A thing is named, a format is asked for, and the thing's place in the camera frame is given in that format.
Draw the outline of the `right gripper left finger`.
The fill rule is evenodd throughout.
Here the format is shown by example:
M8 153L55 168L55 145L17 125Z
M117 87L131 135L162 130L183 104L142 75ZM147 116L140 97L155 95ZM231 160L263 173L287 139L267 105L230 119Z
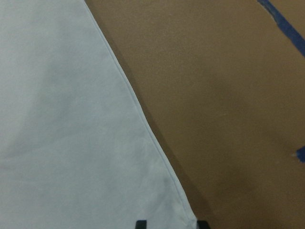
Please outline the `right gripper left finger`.
M136 221L135 229L147 229L147 221L146 220Z

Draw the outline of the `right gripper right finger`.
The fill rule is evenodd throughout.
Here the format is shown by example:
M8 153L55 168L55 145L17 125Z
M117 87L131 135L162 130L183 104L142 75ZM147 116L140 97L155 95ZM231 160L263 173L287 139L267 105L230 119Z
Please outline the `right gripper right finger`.
M197 229L209 229L209 224L205 220L198 220L197 221Z

